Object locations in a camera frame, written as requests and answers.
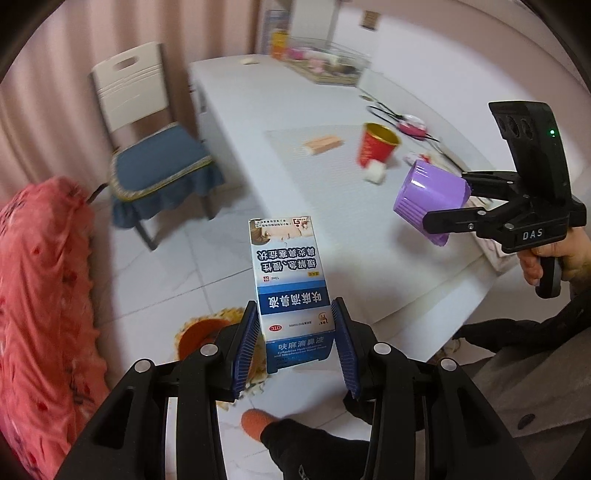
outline red paper cup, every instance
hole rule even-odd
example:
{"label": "red paper cup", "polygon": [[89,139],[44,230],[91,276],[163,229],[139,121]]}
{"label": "red paper cup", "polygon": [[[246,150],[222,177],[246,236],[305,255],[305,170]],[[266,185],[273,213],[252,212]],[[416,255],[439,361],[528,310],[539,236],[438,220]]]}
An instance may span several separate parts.
{"label": "red paper cup", "polygon": [[380,124],[365,124],[357,163],[363,168],[367,166],[369,160],[386,163],[394,148],[399,144],[400,139],[389,128]]}

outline curtain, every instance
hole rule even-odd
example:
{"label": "curtain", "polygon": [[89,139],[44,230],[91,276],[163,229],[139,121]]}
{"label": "curtain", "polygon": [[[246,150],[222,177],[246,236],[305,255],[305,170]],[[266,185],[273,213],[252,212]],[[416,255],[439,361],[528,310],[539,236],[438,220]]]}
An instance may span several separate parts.
{"label": "curtain", "polygon": [[[0,83],[0,205],[30,182],[67,175],[92,191],[111,151],[88,79],[129,48],[164,44],[171,103],[196,135],[190,62],[250,53],[259,0],[66,0]],[[138,137],[147,124],[135,126]]]}

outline chair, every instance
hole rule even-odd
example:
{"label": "chair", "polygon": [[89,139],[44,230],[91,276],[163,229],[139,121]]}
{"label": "chair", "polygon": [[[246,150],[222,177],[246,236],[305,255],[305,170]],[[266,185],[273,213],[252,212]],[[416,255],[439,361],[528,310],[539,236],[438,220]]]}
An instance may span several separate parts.
{"label": "chair", "polygon": [[[151,42],[95,65],[90,73],[107,138],[113,148],[109,185],[113,223],[135,228],[150,250],[157,245],[141,221],[174,209],[195,192],[209,219],[209,192],[224,180],[205,149],[175,121],[168,97],[162,45]],[[130,147],[119,148],[113,133],[168,109],[166,127]]]}

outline black sleeve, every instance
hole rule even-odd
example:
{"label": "black sleeve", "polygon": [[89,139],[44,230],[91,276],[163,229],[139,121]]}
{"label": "black sleeve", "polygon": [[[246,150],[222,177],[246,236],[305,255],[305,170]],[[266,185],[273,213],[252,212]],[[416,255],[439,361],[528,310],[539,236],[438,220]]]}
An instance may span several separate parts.
{"label": "black sleeve", "polygon": [[558,315],[542,323],[495,319],[462,326],[453,336],[497,353],[506,346],[556,349],[591,326],[591,288],[573,298]]}

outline red patterned fabric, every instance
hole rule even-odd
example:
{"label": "red patterned fabric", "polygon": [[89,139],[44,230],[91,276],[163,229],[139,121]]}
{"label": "red patterned fabric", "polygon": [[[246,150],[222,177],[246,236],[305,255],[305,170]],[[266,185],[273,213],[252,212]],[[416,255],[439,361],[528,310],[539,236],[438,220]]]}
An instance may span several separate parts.
{"label": "red patterned fabric", "polygon": [[0,211],[0,430],[53,479],[108,394],[89,292],[93,212],[73,181],[20,191]]}

